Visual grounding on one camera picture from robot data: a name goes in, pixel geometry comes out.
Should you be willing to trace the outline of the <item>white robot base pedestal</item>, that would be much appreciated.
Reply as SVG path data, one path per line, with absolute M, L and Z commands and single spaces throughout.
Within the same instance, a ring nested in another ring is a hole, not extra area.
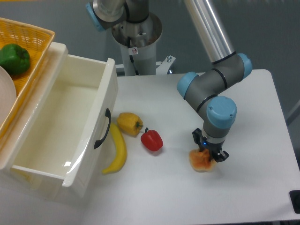
M 161 35 L 162 23 L 153 13 L 141 23 L 123 21 L 113 26 L 112 36 L 120 46 L 125 76 L 172 73 L 174 56 L 157 61 L 157 42 Z

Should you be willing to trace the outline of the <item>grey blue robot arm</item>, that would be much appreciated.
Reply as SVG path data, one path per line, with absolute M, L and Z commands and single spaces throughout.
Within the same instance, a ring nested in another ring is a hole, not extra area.
M 222 146 L 235 121 L 236 104 L 221 93 L 252 72 L 251 60 L 236 53 L 209 0 L 187 0 L 185 6 L 213 65 L 202 75 L 186 73 L 177 84 L 180 95 L 203 120 L 193 132 L 200 150 L 223 162 L 228 153 Z M 93 0 L 86 10 L 99 31 L 111 30 L 121 48 L 127 76 L 156 75 L 156 43 L 162 34 L 160 19 L 149 11 L 147 0 Z

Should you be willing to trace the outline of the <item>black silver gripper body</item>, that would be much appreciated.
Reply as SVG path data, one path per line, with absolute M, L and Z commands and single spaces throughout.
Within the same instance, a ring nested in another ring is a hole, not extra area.
M 208 149 L 210 154 L 224 155 L 226 152 L 222 150 L 225 137 L 214 138 L 209 135 L 200 135 L 199 150 L 200 152 Z

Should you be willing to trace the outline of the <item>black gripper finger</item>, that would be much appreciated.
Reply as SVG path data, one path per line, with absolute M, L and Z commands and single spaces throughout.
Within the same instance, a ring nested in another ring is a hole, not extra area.
M 195 144 L 198 145 L 199 151 L 203 152 L 204 147 L 201 145 L 201 135 L 202 135 L 202 131 L 200 128 L 197 128 L 192 132 L 192 136 L 193 136 L 193 140 L 194 140 Z
M 211 156 L 212 159 L 218 163 L 224 162 L 229 157 L 229 154 L 226 151 L 220 150 L 218 152 L 213 151 Z

